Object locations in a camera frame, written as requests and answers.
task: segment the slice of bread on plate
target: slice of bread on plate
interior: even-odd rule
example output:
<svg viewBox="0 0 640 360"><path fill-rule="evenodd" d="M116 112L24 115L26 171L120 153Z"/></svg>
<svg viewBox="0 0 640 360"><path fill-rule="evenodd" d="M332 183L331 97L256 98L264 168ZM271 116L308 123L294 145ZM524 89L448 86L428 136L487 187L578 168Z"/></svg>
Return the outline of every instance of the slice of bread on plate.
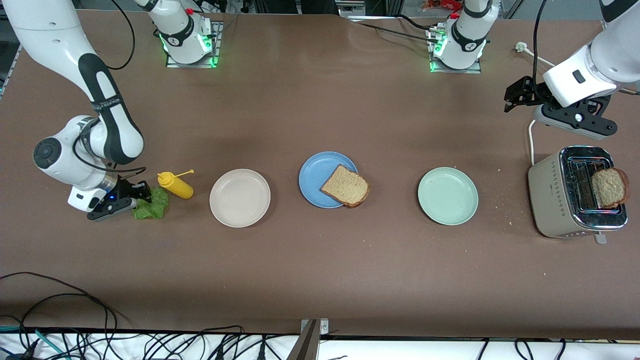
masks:
<svg viewBox="0 0 640 360"><path fill-rule="evenodd" d="M629 200L629 178L618 168L605 168L591 176L593 193L599 207L615 208Z"/></svg>
<svg viewBox="0 0 640 360"><path fill-rule="evenodd" d="M338 165L320 190L348 208L355 208L367 198L369 183L357 172Z"/></svg>

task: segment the tabletop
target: tabletop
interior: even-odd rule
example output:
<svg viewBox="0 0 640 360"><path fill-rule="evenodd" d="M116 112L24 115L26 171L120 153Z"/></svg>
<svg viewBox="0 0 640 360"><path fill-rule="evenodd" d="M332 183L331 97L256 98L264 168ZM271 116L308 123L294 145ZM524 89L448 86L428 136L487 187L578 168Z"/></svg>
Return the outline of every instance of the tabletop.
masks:
<svg viewBox="0 0 640 360"><path fill-rule="evenodd" d="M131 50L117 12L79 12L111 66ZM226 15L230 22L233 15ZM33 164L33 147L73 116L92 114L84 93L22 52L0 101L0 272L28 270L86 289L126 316L130 329L199 330L238 323L292 332L329 318L338 334L635 338L640 336L640 202L608 235L569 241L535 228L527 192L533 108L503 112L505 88L531 74L512 49L533 22L498 20L482 74L429 71L424 43L333 15L240 15L224 33L217 69L167 69L144 13L132 62L113 77L145 137L134 179L195 169L192 199L171 196L161 220L121 214L100 223L67 205L70 186ZM400 20L377 24L420 35ZM601 30L598 22L542 22L542 57L560 62ZM534 126L536 159L568 145L609 151L640 178L637 100L614 94L614 136L595 141ZM356 209L320 209L298 188L305 160L349 156L371 184ZM430 220L417 186L436 167L475 182L476 215L459 226ZM217 178L262 174L271 205L251 227L220 224L209 209ZM65 291L40 279L0 282L3 313ZM41 308L26 325L102 327L81 299Z"/></svg>

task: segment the silver toaster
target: silver toaster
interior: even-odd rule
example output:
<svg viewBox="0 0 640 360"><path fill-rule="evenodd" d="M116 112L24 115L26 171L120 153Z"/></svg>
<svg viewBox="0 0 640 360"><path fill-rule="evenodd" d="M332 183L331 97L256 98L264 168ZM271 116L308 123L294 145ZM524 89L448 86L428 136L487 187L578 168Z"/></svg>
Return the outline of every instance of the silver toaster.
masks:
<svg viewBox="0 0 640 360"><path fill-rule="evenodd" d="M605 243L604 232L627 223L624 205L602 209L591 176L613 167L608 152L599 147L569 146L529 169L529 195L538 230L549 238L594 235Z"/></svg>

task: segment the mint green plate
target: mint green plate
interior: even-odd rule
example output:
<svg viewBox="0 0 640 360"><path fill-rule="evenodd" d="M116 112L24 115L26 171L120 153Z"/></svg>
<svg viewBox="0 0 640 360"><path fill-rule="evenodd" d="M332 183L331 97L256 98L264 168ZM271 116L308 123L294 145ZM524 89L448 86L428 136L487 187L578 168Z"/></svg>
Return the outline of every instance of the mint green plate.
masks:
<svg viewBox="0 0 640 360"><path fill-rule="evenodd" d="M418 185L422 210L444 225L460 225L478 209L478 191L465 173L450 167L429 171Z"/></svg>

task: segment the blue plate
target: blue plate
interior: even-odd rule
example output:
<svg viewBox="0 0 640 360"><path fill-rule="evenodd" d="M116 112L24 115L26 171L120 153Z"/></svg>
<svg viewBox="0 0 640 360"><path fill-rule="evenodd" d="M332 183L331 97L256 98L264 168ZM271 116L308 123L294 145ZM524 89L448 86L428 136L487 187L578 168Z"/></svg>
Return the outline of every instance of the blue plate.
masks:
<svg viewBox="0 0 640 360"><path fill-rule="evenodd" d="M337 200L320 191L320 188L333 174L338 165L358 172L356 165L339 152L324 151L310 157L300 169L298 184L302 195L310 203L323 209L333 209L342 206Z"/></svg>

